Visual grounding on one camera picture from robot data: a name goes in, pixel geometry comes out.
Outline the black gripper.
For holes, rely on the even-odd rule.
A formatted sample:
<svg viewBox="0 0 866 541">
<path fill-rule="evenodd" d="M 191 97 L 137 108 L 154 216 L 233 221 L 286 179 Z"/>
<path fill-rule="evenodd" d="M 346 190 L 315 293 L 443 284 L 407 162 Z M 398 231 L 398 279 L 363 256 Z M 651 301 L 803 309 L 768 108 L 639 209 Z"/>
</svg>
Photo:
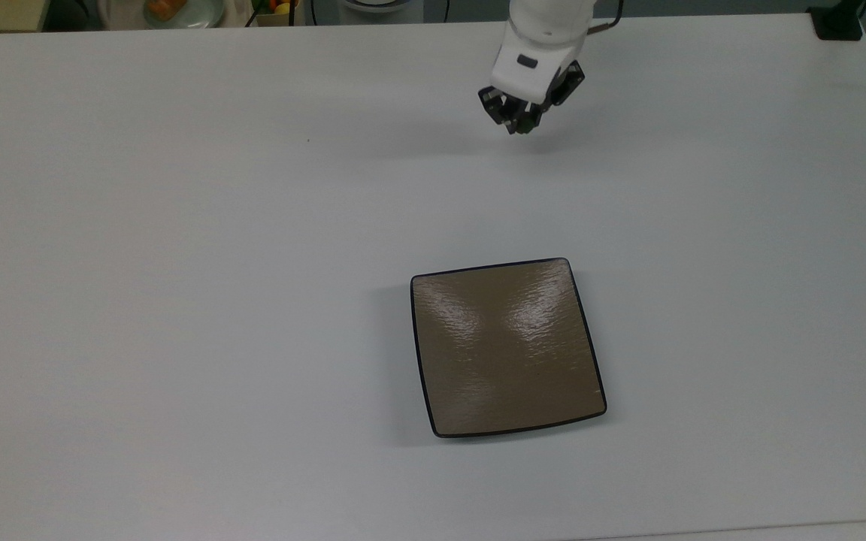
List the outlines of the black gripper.
<svg viewBox="0 0 866 541">
<path fill-rule="evenodd" d="M 557 72 L 542 103 L 511 97 L 494 86 L 479 89 L 477 95 L 485 113 L 496 125 L 515 130 L 517 119 L 540 119 L 551 107 L 564 104 L 585 79 L 580 62 L 573 61 Z"/>
</svg>

